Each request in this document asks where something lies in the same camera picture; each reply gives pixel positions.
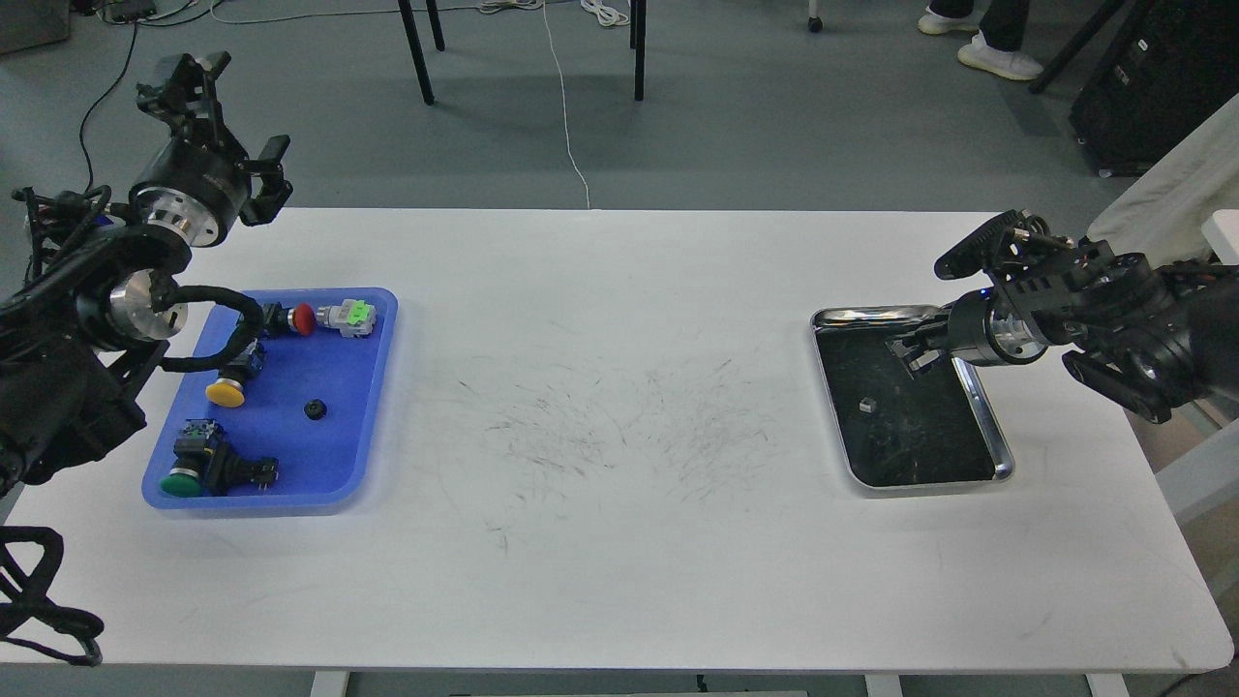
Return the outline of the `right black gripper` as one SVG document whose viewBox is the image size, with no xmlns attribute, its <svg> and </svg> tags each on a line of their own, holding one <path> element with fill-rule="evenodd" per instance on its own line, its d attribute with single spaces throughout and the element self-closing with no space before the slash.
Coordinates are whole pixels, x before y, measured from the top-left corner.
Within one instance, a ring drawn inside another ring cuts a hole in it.
<svg viewBox="0 0 1239 697">
<path fill-rule="evenodd" d="M 934 264 L 943 281 L 986 274 L 991 286 L 944 306 L 934 323 L 890 336 L 911 378 L 952 357 L 979 366 L 1027 365 L 1049 345 L 1075 345 L 1104 365 L 1119 365 L 1127 261 L 1110 243 L 1049 234 L 1028 210 L 1006 210 L 978 227 Z"/>
</svg>

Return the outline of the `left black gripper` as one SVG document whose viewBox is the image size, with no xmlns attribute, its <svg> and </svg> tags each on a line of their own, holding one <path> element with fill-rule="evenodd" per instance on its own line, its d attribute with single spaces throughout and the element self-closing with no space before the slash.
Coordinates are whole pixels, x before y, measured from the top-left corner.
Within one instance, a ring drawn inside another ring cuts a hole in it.
<svg viewBox="0 0 1239 697">
<path fill-rule="evenodd" d="M 256 158 L 225 136 L 216 82 L 228 51 L 204 59 L 182 53 L 160 59 L 149 83 L 136 85 L 138 110 L 169 126 L 169 144 L 130 187 L 139 222 L 180 234 L 191 248 L 225 241 L 240 217 L 245 227 L 271 224 L 292 196 L 282 157 L 290 136 L 269 137 Z M 252 194 L 249 177 L 260 182 Z"/>
</svg>

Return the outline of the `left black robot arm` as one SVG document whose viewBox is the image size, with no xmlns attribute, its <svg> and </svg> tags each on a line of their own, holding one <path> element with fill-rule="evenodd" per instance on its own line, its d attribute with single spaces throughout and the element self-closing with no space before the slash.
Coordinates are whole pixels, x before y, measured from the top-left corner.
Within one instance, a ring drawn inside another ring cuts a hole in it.
<svg viewBox="0 0 1239 697">
<path fill-rule="evenodd" d="M 270 224 L 292 193 L 290 137 L 252 156 L 225 125 L 217 80 L 229 62 L 169 56 L 138 85 L 138 109 L 167 124 L 169 142 L 124 201 L 107 184 L 14 189 L 32 253 L 1 312 L 4 490 L 102 461 L 145 427 L 138 392 L 152 371 L 222 369 L 259 336 L 252 297 L 176 282 L 196 248 Z"/>
</svg>

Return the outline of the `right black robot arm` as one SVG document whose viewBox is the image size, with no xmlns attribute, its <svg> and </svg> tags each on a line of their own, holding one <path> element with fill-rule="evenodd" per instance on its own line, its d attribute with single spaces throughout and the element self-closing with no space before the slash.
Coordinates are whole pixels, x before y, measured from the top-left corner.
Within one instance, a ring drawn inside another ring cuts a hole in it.
<svg viewBox="0 0 1239 697">
<path fill-rule="evenodd" d="M 1006 210 L 935 260 L 959 281 L 986 274 L 887 348 L 911 378 L 949 357 L 975 366 L 1022 366 L 1053 345 L 1075 383 L 1146 422 L 1203 397 L 1237 400 L 1237 267 L 1180 261 L 1049 233 L 1044 218 Z"/>
</svg>

